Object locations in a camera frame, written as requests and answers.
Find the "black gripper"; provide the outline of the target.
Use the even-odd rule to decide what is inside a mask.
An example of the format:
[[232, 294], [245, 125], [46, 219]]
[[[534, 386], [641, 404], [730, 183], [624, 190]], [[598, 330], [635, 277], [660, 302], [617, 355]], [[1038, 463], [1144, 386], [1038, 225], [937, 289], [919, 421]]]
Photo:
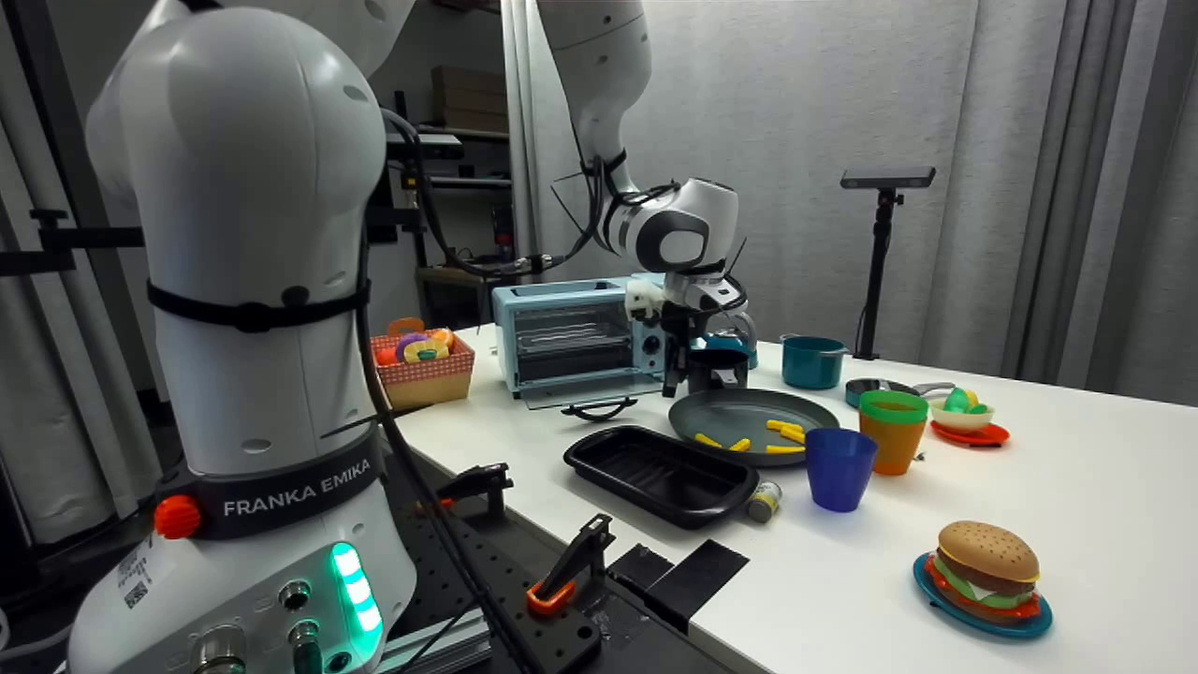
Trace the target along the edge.
[[690, 354], [699, 337], [738, 337], [754, 344], [750, 294], [730, 275], [670, 275], [664, 300], [668, 380], [664, 397], [678, 397], [690, 380]]

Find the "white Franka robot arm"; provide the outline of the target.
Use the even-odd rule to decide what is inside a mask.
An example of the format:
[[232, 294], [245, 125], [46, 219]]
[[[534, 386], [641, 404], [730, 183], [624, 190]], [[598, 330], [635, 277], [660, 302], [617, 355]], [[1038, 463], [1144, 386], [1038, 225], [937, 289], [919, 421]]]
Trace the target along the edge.
[[371, 384], [371, 77], [414, 0], [156, 0], [91, 115], [134, 205], [183, 470], [81, 601], [72, 674], [368, 674], [421, 591]]

